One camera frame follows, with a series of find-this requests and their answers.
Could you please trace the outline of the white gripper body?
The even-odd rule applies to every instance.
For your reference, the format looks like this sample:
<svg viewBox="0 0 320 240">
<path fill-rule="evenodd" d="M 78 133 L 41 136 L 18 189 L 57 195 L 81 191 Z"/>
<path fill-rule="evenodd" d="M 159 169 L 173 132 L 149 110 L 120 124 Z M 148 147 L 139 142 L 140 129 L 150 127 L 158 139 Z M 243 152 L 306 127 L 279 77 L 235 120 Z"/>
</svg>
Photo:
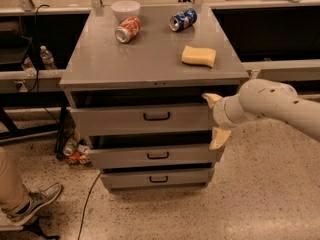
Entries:
<svg viewBox="0 0 320 240">
<path fill-rule="evenodd" d="M 213 119 L 216 126 L 230 130 L 240 124 L 254 121 L 255 115 L 246 112 L 240 103 L 239 95 L 234 95 L 216 102 L 213 106 Z"/>
</svg>

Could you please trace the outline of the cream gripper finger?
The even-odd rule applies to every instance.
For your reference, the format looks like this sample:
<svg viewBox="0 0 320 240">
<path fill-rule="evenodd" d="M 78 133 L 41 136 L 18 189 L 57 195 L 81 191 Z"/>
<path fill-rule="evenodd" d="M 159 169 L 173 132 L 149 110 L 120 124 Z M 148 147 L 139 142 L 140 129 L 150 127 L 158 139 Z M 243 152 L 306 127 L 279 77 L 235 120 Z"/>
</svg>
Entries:
<svg viewBox="0 0 320 240">
<path fill-rule="evenodd" d="M 221 96 L 214 93 L 204 93 L 202 97 L 207 101 L 210 109 L 221 99 Z"/>
<path fill-rule="evenodd" d="M 212 140 L 209 145 L 210 150 L 221 148 L 231 135 L 230 130 L 214 127 L 212 129 Z"/>
</svg>

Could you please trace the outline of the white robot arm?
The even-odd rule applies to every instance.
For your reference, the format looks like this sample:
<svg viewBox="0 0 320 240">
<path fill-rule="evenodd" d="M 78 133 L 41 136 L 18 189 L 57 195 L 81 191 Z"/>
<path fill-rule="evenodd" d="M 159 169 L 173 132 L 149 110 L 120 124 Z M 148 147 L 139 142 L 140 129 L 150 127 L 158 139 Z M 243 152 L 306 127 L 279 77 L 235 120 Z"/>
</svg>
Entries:
<svg viewBox="0 0 320 240">
<path fill-rule="evenodd" d="M 284 122 L 320 141 L 320 103 L 300 98 L 288 84 L 253 79 L 245 82 L 236 95 L 204 93 L 202 97 L 212 110 L 210 150 L 220 149 L 238 125 L 264 118 Z"/>
</svg>

